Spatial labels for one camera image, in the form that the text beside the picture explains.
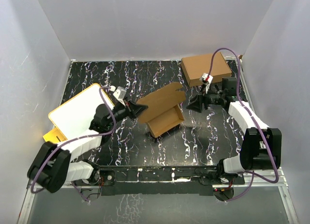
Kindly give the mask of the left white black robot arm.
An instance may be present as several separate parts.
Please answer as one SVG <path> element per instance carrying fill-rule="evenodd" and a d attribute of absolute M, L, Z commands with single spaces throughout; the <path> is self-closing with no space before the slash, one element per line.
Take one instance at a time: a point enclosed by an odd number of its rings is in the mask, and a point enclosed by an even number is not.
<path fill-rule="evenodd" d="M 90 185 L 96 184 L 100 179 L 100 173 L 95 166 L 85 161 L 74 160 L 105 144 L 118 122 L 127 117 L 136 119 L 147 109 L 147 105 L 131 100 L 117 102 L 113 108 L 106 104 L 98 105 L 89 128 L 81 136 L 57 144 L 51 141 L 42 144 L 27 172 L 27 177 L 50 193 L 57 192 L 63 184 L 76 180 L 85 180 Z"/>

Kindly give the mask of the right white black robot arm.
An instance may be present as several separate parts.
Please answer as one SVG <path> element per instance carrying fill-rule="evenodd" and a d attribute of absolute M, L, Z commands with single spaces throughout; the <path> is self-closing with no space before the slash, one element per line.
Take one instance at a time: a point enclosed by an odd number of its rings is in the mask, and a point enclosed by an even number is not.
<path fill-rule="evenodd" d="M 239 94 L 240 80 L 225 77 L 222 87 L 210 90 L 213 77 L 204 73 L 201 90 L 190 100 L 188 110 L 201 113 L 209 105 L 220 105 L 240 126 L 244 138 L 238 156 L 221 159 L 208 174 L 226 184 L 238 173 L 250 173 L 269 183 L 278 183 L 282 133 L 262 122 Z"/>

